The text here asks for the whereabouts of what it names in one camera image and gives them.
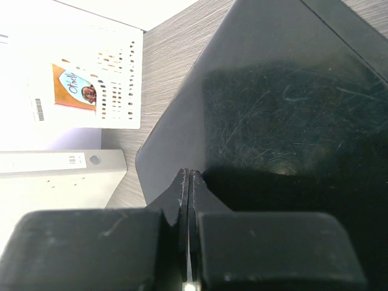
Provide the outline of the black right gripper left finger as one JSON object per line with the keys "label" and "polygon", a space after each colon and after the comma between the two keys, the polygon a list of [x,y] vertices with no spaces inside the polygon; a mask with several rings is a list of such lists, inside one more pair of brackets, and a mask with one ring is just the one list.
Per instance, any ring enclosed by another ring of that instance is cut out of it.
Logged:
{"label": "black right gripper left finger", "polygon": [[2,290],[181,290],[190,172],[142,209],[37,211],[1,256]]}

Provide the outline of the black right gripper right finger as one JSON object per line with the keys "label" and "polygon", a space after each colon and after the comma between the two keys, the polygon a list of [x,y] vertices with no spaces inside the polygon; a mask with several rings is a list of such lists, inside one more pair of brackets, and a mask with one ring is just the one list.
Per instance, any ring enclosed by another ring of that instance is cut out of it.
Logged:
{"label": "black right gripper right finger", "polygon": [[189,184],[192,278],[203,290],[364,290],[348,233],[321,212],[235,212]]}

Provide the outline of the black drawer organizer box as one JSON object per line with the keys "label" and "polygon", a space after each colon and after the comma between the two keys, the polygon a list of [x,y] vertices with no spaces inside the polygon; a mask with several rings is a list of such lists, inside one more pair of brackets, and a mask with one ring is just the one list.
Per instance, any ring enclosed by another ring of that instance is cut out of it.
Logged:
{"label": "black drawer organizer box", "polygon": [[341,1],[236,1],[136,155],[233,210],[326,212],[387,289],[387,39]]}

